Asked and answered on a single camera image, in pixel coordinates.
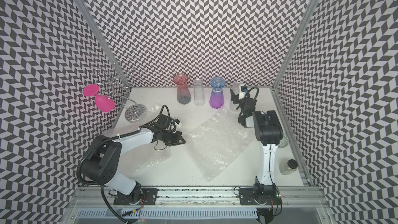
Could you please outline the purple blue tumbler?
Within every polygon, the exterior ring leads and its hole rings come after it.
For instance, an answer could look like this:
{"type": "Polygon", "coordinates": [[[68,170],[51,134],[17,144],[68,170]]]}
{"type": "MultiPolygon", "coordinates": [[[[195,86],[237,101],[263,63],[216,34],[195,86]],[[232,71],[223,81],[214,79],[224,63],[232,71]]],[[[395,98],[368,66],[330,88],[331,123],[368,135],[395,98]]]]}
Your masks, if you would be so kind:
{"type": "Polygon", "coordinates": [[[224,94],[223,88],[227,82],[222,77],[215,77],[210,80],[210,86],[212,87],[210,95],[210,106],[214,109],[222,108],[224,105],[224,94]]]}

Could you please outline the clear ribbed glass vase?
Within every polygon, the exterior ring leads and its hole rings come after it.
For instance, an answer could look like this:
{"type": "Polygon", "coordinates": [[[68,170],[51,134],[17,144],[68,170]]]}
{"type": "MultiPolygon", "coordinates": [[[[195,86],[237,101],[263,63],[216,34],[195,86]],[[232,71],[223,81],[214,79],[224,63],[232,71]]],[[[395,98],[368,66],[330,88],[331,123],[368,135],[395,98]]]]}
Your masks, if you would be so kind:
{"type": "Polygon", "coordinates": [[[206,102],[204,84],[201,79],[195,79],[193,81],[193,92],[194,92],[194,104],[196,106],[203,106],[206,102]]]}

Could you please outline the red black ribbed vase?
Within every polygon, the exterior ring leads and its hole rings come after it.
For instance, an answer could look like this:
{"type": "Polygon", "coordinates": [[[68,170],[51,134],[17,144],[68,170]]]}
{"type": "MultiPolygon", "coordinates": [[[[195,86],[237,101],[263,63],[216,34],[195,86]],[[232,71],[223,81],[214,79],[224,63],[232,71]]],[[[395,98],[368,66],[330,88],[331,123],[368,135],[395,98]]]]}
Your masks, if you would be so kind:
{"type": "Polygon", "coordinates": [[[191,93],[188,88],[188,76],[185,74],[177,74],[173,77],[173,82],[177,86],[177,101],[186,105],[191,102],[191,93]]]}

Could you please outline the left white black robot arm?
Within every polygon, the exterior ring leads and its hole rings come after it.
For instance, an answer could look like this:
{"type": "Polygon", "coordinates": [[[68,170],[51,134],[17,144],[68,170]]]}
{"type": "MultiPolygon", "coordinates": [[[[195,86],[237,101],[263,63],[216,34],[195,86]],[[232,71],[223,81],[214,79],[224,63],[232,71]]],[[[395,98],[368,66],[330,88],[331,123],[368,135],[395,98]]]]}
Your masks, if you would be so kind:
{"type": "Polygon", "coordinates": [[[124,205],[136,205],[143,201],[141,184],[124,175],[119,169],[122,154],[140,146],[161,141],[167,147],[185,144],[177,129],[180,121],[160,114],[154,121],[138,130],[107,137],[97,136],[85,152],[77,167],[77,179],[85,185],[107,186],[117,192],[116,200],[124,205]]]}

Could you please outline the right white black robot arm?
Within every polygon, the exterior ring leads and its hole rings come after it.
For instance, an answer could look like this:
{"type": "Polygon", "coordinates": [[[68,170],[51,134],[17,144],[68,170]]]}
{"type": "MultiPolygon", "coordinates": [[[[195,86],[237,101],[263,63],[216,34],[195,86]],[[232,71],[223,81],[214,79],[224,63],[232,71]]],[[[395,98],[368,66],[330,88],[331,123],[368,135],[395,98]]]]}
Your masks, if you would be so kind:
{"type": "Polygon", "coordinates": [[[260,143],[260,167],[255,177],[253,189],[239,194],[242,198],[253,199],[254,204],[267,205],[279,198],[275,184],[275,158],[280,141],[284,137],[282,125],[276,111],[257,111],[258,87],[248,88],[239,84],[237,89],[231,89],[231,103],[239,110],[237,121],[245,128],[253,128],[256,140],[260,143]]]}

